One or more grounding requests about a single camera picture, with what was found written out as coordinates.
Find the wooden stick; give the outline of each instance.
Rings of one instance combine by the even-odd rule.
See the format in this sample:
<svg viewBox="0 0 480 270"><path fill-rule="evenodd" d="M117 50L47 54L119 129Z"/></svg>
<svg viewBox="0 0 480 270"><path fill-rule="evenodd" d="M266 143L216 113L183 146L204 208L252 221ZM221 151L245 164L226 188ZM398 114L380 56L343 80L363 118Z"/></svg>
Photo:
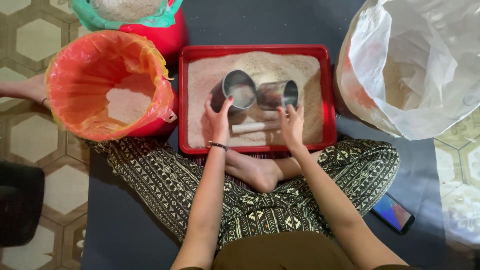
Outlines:
<svg viewBox="0 0 480 270"><path fill-rule="evenodd" d="M268 129L279 129L280 121L269 121L262 123L240 124L232 126L232 133L254 132Z"/></svg>

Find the patterned pants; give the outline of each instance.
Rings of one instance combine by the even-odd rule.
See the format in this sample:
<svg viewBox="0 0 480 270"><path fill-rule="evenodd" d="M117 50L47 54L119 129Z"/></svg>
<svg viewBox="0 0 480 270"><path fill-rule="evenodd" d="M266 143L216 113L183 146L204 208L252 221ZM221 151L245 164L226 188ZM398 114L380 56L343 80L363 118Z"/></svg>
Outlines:
<svg viewBox="0 0 480 270"><path fill-rule="evenodd" d="M108 157L113 172L182 241L204 168L152 138L88 143ZM392 183L400 157L389 143L346 138L327 147L318 163L360 215L365 215ZM286 181L268 194L255 193L225 179L218 249L242 237L295 230L333 238L303 176Z"/></svg>

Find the black bracelet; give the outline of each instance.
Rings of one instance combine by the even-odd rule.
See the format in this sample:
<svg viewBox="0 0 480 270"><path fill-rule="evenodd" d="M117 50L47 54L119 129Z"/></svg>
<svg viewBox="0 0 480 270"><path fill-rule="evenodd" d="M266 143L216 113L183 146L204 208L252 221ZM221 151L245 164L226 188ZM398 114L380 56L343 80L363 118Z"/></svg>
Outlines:
<svg viewBox="0 0 480 270"><path fill-rule="evenodd" d="M210 143L209 146L207 146L208 149L212 148L212 146L216 146L216 147L220 147L220 148L223 148L225 149L225 152L228 150L228 147L225 146L225 145L221 145L221 144L218 144L218 143L214 143L213 141L208 141Z"/></svg>

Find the phone screen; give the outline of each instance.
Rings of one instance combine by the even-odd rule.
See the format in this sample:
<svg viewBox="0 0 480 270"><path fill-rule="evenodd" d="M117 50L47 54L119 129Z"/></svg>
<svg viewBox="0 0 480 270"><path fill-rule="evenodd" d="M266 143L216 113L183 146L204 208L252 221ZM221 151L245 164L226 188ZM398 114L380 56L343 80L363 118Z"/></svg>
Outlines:
<svg viewBox="0 0 480 270"><path fill-rule="evenodd" d="M401 205L395 202L388 194L385 194L378 203L373 207L373 210L382 216L388 223L397 228L399 231L412 216Z"/></svg>

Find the stainless steel cup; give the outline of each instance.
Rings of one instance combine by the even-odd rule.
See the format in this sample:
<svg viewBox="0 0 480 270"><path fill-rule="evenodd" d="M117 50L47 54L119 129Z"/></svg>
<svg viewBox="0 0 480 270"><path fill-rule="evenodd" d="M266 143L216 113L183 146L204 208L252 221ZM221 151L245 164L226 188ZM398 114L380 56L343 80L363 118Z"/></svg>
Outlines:
<svg viewBox="0 0 480 270"><path fill-rule="evenodd" d="M294 81L263 83L257 90L257 103L262 110L276 110L288 104L297 106L299 91Z"/></svg>
<svg viewBox="0 0 480 270"><path fill-rule="evenodd" d="M211 106L214 112L219 112L223 102L229 96L234 96L233 105L228 110L230 115L250 108L256 100L255 83L241 70L229 72L210 93L213 95Z"/></svg>

